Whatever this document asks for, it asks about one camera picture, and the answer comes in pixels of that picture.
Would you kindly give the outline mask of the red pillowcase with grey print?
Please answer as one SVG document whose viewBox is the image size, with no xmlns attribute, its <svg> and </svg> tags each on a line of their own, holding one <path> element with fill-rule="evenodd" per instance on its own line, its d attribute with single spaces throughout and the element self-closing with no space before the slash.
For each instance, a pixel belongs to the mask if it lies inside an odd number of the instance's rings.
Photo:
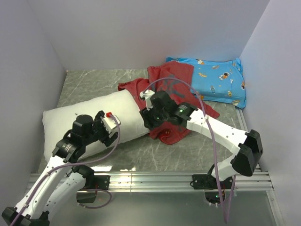
<svg viewBox="0 0 301 226">
<path fill-rule="evenodd" d="M 177 104 L 187 102 L 199 109 L 202 108 L 199 100 L 193 96 L 188 86 L 180 81 L 169 79 L 169 77 L 177 78 L 191 84 L 193 66 L 178 62 L 170 62 L 161 66 L 149 66 L 147 72 L 147 79 L 138 78 L 118 84 L 119 91 L 126 89 L 130 92 L 140 110 L 146 107 L 145 101 L 140 99 L 140 93 L 152 82 L 161 78 L 165 79 L 153 84 L 150 87 L 150 90 L 155 92 L 165 91 L 170 96 L 171 100 L 175 101 Z M 182 140 L 189 133 L 190 131 L 184 127 L 172 125 L 170 122 L 164 122 L 160 126 L 151 129 L 149 135 L 153 139 L 159 139 L 164 144 L 172 145 Z"/>
</svg>

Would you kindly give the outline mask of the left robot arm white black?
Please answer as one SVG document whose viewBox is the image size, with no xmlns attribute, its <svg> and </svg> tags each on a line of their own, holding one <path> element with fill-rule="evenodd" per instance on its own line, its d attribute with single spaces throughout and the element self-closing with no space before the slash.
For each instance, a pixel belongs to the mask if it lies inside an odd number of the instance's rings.
<svg viewBox="0 0 301 226">
<path fill-rule="evenodd" d="M 96 195 L 100 190 L 89 162 L 79 162 L 86 147 L 101 142 L 109 147 L 120 141 L 121 122 L 111 112 L 99 111 L 94 118 L 77 116 L 50 157 L 47 166 L 24 198 L 14 207 L 6 207 L 2 218 L 9 226 L 48 226 L 50 216 L 64 199 L 79 190 Z"/>
</svg>

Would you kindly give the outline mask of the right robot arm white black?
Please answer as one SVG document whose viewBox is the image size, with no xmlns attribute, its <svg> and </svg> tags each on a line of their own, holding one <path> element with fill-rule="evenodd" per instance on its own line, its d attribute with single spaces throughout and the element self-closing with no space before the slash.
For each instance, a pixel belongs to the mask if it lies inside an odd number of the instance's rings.
<svg viewBox="0 0 301 226">
<path fill-rule="evenodd" d="M 206 178 L 210 187 L 218 188 L 224 180 L 236 174 L 253 175 L 263 154 L 259 132 L 231 127 L 187 102 L 177 104 L 165 91 L 146 90 L 140 93 L 140 98 L 146 103 L 140 114 L 148 129 L 169 122 L 209 137 L 231 152 L 231 157 L 214 164 L 209 170 Z"/>
</svg>

